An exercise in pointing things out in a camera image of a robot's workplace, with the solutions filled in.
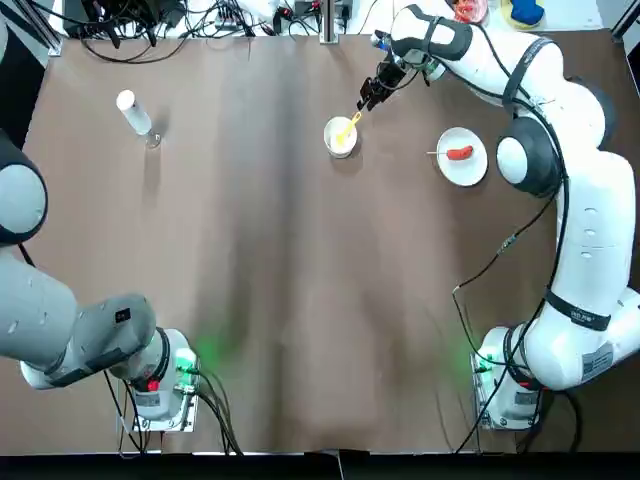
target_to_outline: gray robot arm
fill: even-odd
[[[79,307],[69,287],[17,260],[11,247],[34,236],[46,213],[42,176],[0,134],[0,356],[18,360],[36,389],[65,387],[110,369],[135,387],[141,416],[173,418],[184,397],[176,390],[179,358],[187,366],[195,362],[186,338],[156,327],[142,295]]]

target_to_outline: red sausage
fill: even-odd
[[[447,150],[447,157],[449,160],[466,160],[473,154],[473,147],[467,145],[464,148],[452,148]]]

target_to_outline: white bowl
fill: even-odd
[[[327,146],[327,150],[329,150],[332,157],[346,158],[351,155],[353,147],[356,146],[358,131],[355,125],[351,129],[351,132],[349,132],[349,135],[344,139],[342,145],[338,144],[338,134],[347,128],[350,121],[351,119],[347,117],[333,117],[324,127],[324,144]]]

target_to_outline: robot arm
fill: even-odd
[[[44,223],[47,200],[35,165],[0,131],[0,356],[20,361],[36,389],[110,369],[134,386],[141,416],[174,418],[184,397],[174,389],[178,358],[193,357],[186,338],[156,327],[141,295],[79,307],[66,285],[13,256]]]
[[[599,150],[613,126],[610,102],[598,89],[564,77],[555,43],[458,23],[444,0],[427,4],[424,11],[406,7],[390,34],[372,38],[387,57],[376,77],[365,81],[358,107],[371,110],[385,101],[410,70],[422,70],[427,84],[448,71],[513,115],[497,141],[502,176],[537,197],[558,192],[558,227],[563,215],[567,218],[557,274],[513,358],[527,368],[509,369],[487,409],[495,428],[528,428],[542,385],[553,390],[580,385],[640,348],[640,296],[627,288],[635,228],[633,172],[624,158]],[[381,81],[383,75],[396,83]],[[563,175],[568,191],[558,187]],[[523,328],[494,328],[480,351],[507,361]],[[481,374],[480,402],[493,393],[504,368],[488,365]]]

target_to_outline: brown table surface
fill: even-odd
[[[551,36],[566,74],[613,97],[610,148],[636,164],[640,102],[622,46],[606,31]],[[141,45],[123,42],[120,54]],[[175,45],[162,42],[158,55]],[[365,114],[355,158],[330,161],[323,127],[353,112],[381,56],[364,37],[335,47],[227,39],[128,66],[69,41],[48,67],[25,146],[50,199],[28,244],[35,261],[81,303],[147,295],[158,324],[186,332],[223,377],[247,451],[448,451],[474,420],[451,289],[542,203],[497,171],[508,116],[452,78],[416,81]],[[126,88],[162,130],[159,150],[145,152],[116,109]],[[477,187],[451,185],[425,156],[452,126],[485,143],[489,172]],[[553,235],[548,214],[466,293],[478,342],[531,314]],[[578,389],[583,449],[640,447],[639,366],[636,357]],[[114,451],[101,376],[36,392],[15,362],[0,368],[2,453]],[[571,441],[572,414],[556,403],[537,448]],[[196,427],[167,435],[165,448],[220,449],[205,408]],[[483,435],[482,448],[512,450],[513,434]]]

